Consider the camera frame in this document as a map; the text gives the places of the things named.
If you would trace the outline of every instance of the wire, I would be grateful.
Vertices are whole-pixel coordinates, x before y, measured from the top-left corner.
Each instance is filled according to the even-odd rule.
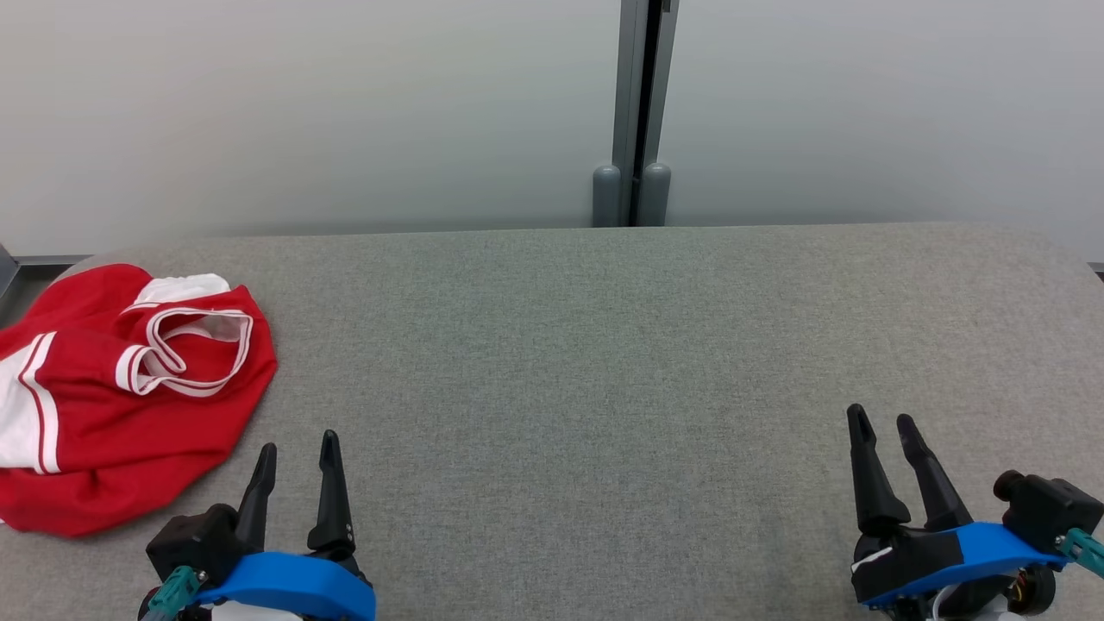
[[[932,621],[940,621],[940,607],[943,606],[943,600],[947,599],[947,596],[951,594],[951,591],[953,591],[957,587],[958,585],[947,585],[946,587],[940,589],[940,592],[935,596],[935,599],[932,600]]]

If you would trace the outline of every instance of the white partition panel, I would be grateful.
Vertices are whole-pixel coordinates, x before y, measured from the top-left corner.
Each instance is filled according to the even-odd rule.
[[[677,6],[668,224],[987,220],[1104,261],[1104,3]]]
[[[617,0],[11,0],[0,241],[584,227]]]

